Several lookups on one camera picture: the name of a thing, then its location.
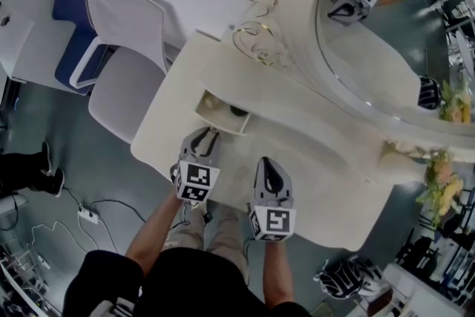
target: chair backrest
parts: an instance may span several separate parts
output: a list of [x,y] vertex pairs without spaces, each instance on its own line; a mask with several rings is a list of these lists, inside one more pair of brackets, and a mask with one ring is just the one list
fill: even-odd
[[54,0],[53,19],[73,22],[76,28],[94,32],[88,0]]
[[97,35],[109,45],[123,46],[143,54],[164,73],[165,13],[152,0],[88,0]]

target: flower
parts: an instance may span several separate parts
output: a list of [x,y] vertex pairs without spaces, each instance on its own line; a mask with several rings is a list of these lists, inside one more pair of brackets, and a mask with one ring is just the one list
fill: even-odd
[[456,196],[459,195],[463,189],[463,180],[453,181],[447,185],[444,189],[444,193],[439,201],[439,216],[444,216],[447,214],[449,208],[451,207],[451,201]]
[[436,172],[436,180],[438,183],[446,184],[452,175],[452,162],[447,158],[442,158],[434,163],[434,171]]
[[450,122],[458,122],[458,123],[462,122],[463,113],[462,113],[462,110],[457,105],[450,107],[448,109],[448,113],[450,116],[449,117]]

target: wire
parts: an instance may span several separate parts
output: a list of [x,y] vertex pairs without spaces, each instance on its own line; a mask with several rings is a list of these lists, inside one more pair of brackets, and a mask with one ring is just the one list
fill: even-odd
[[173,230],[175,227],[178,227],[179,225],[189,226],[189,224],[191,222],[186,219],[186,208],[187,207],[188,207],[188,204],[185,203],[183,205],[183,217],[181,216],[181,210],[180,210],[180,222],[178,222],[175,225],[173,225],[172,227],[170,227],[170,229],[168,229],[169,231]]
[[33,226],[33,227],[31,228],[31,235],[33,236],[33,242],[31,242],[31,246],[32,246],[34,249],[36,249],[36,248],[35,248],[35,233],[34,233],[34,230],[35,230],[35,229],[38,229],[39,227],[42,227],[42,226],[43,226],[43,227],[46,227],[46,228],[47,228],[48,230],[50,230],[50,231],[54,231],[54,228],[56,227],[56,224],[57,224],[57,223],[59,223],[61,226],[63,226],[63,227],[66,229],[66,231],[69,233],[69,235],[73,238],[73,240],[76,242],[77,246],[78,246],[82,251],[84,251],[85,253],[88,253],[88,251],[87,251],[86,249],[84,249],[84,247],[82,247],[82,246],[79,244],[79,242],[75,239],[73,233],[69,230],[69,228],[67,228],[66,225],[65,225],[63,222],[61,222],[60,220],[57,220],[57,221],[53,224],[53,228],[52,228],[52,229],[51,229],[50,227],[46,226],[44,223],[41,223],[41,224],[39,224],[38,226]]
[[79,228],[81,229],[81,231],[84,232],[89,239],[91,239],[91,241],[96,246],[96,249],[99,249],[99,246],[97,245],[97,242],[82,228],[81,220],[79,218],[79,212],[77,212],[77,224],[79,225]]
[[91,202],[91,204],[89,205],[89,207],[92,209],[92,206],[95,204],[95,203],[100,203],[100,202],[116,202],[116,203],[120,203],[121,205],[123,206],[127,206],[129,209],[132,209],[135,214],[137,215],[138,218],[140,218],[140,220],[145,223],[145,218],[140,215],[140,213],[132,206],[128,205],[127,203],[125,202],[122,202],[122,201],[119,201],[119,200],[98,200],[98,201],[93,201]]
[[[249,267],[249,257],[248,257],[249,246],[251,245],[251,242],[253,242],[253,241],[255,241],[254,238],[248,238],[244,241],[244,244],[243,244],[243,253],[244,253],[244,257],[246,258],[246,263],[247,263],[248,267]],[[246,286],[249,286],[250,283],[251,283],[251,272],[249,272],[247,282],[246,282]]]
[[116,250],[116,253],[118,254],[119,251],[117,250],[117,247],[114,244],[114,241],[112,240],[111,233],[109,232],[109,229],[107,228],[107,226],[105,225],[105,223],[102,219],[99,219],[99,222],[102,223],[102,225],[104,226],[105,231],[107,232],[107,235],[109,236],[109,239],[111,240],[112,246],[114,246],[114,249]]
[[71,190],[69,190],[68,188],[65,188],[65,187],[62,187],[66,192],[68,192],[70,194],[70,196],[76,201],[77,203],[77,207],[80,208],[81,207],[81,204],[79,203],[79,201],[77,200],[76,197],[73,196],[73,193],[71,193]]
[[13,199],[13,203],[15,204],[15,210],[16,210],[16,218],[15,218],[15,222],[13,222],[9,227],[7,227],[6,229],[0,229],[0,231],[11,231],[13,229],[15,229],[15,226],[16,224],[18,223],[18,218],[19,218],[19,212],[18,212],[18,205],[16,204],[16,200],[15,200],[15,197],[13,196],[13,194],[11,195],[12,196],[12,199]]

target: shoe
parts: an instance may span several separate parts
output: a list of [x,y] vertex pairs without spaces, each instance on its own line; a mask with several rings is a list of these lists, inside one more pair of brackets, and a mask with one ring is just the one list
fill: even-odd
[[62,187],[64,186],[64,184],[65,184],[65,171],[63,171],[62,168],[58,168],[53,177],[53,190],[51,194],[54,197],[61,196]]
[[45,156],[45,168],[43,168],[43,172],[47,175],[51,174],[52,165],[50,159],[50,146],[47,142],[42,143],[42,154]]
[[442,2],[440,0],[438,1],[435,1],[434,3],[432,3],[432,5],[429,7],[432,11],[435,11],[439,8],[442,8]]

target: gray floor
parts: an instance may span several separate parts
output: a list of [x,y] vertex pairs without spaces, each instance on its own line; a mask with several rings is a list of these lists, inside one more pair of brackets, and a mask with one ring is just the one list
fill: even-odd
[[[93,200],[113,198],[129,203],[148,217],[169,191],[169,184],[160,174],[134,159],[129,145],[106,131],[89,115],[87,97],[26,84],[20,90],[16,108],[10,114],[6,152],[34,153],[40,149],[43,139],[47,139],[53,165],[65,169],[66,186],[85,205]],[[365,255],[382,266],[392,261],[416,221],[419,205],[414,200],[420,191],[416,186],[393,190],[362,249]],[[59,220],[84,249],[95,248],[80,231],[77,206],[67,192],[63,192],[60,198],[26,189],[21,193],[30,201],[20,210],[19,224],[14,230],[21,242],[32,242],[33,226],[43,223],[53,227],[54,222]],[[107,224],[117,249],[124,253],[141,225],[139,218],[131,210],[115,203],[97,204],[97,211]],[[13,217],[14,213],[2,217],[0,225],[8,226]],[[212,234],[213,223],[207,227],[208,237]],[[82,222],[82,227],[100,248],[112,250],[101,225]],[[243,221],[243,230],[249,237],[246,220]],[[53,232],[43,226],[35,229],[34,246],[52,267],[49,271],[43,271],[51,289],[48,298],[61,309],[65,288],[77,273],[85,253],[59,224]],[[336,259],[346,255],[346,252],[310,243],[299,236],[292,237],[287,247],[296,300],[312,310],[325,298],[319,284],[312,281],[315,271],[326,259]],[[251,243],[249,265],[252,276],[250,289],[262,297],[263,244]],[[338,309],[341,305],[337,303],[335,307]]]

